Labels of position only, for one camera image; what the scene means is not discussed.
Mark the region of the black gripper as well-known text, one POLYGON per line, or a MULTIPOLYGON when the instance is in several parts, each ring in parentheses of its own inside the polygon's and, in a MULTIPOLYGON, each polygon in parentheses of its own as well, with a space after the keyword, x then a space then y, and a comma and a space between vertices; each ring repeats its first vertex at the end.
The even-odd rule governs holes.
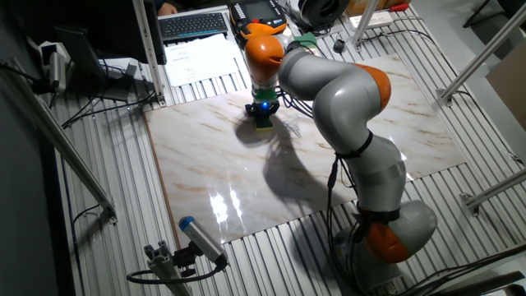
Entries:
POLYGON ((277 113, 279 107, 279 101, 262 101, 253 104, 246 104, 245 111, 250 118, 268 118, 270 115, 277 113))

